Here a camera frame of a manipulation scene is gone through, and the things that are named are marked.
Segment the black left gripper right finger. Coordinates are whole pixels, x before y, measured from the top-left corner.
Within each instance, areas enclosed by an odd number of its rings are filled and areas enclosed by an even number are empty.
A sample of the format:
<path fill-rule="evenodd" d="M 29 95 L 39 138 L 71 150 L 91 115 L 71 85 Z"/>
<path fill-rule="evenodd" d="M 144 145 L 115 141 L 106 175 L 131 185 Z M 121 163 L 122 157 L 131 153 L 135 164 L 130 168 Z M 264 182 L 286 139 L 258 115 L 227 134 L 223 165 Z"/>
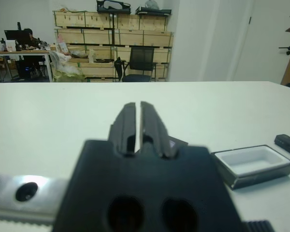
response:
<path fill-rule="evenodd" d="M 141 102 L 139 158 L 178 158 L 178 152 L 171 148 L 167 129 L 155 107 L 145 101 Z"/>

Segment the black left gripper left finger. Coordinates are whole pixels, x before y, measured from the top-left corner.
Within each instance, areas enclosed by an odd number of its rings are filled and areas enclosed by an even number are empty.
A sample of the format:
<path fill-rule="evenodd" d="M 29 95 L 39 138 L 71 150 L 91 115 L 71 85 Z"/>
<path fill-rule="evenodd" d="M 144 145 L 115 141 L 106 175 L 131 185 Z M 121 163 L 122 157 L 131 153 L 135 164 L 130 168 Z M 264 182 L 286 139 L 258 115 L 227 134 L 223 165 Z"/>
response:
<path fill-rule="evenodd" d="M 127 103 L 116 116 L 109 130 L 108 141 L 123 156 L 133 156 L 136 141 L 136 106 Z"/>

